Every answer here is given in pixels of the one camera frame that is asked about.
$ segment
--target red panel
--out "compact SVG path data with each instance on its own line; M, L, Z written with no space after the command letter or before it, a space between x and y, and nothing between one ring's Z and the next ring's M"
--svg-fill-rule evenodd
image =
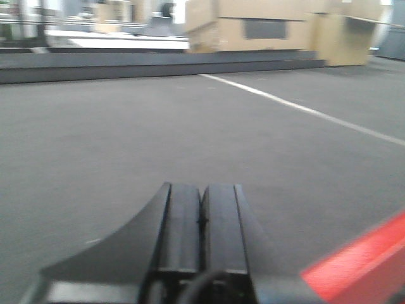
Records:
M302 278L331 304L383 304L405 284L405 212L305 270Z

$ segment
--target brown cardboard box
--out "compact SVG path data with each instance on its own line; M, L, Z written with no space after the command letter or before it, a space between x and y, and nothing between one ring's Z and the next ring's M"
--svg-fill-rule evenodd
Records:
M313 14L318 24L311 49L328 66L365 65L376 24L341 15Z
M119 27L115 24L101 24L101 23L96 23L94 25L94 30L96 32L99 33L104 33L104 34L108 34L108 33L113 33L113 32L119 32Z
M308 13L346 15L350 0L310 0Z
M117 32L118 26L113 24L107 24L106 20L111 19L111 6L108 4L96 5L97 22L94 25L94 30L100 33Z
M381 0L352 0L347 15L378 21L383 9Z
M215 21L213 0L188 0L185 3L185 31L197 29Z
M216 51L257 51L265 49L307 49L310 42L309 23L285 21L286 38L249 39L243 19L219 18L189 33L193 53Z
M309 0L215 0L218 17L305 20Z
M312 0L189 0L185 31L214 22L217 18L305 20Z

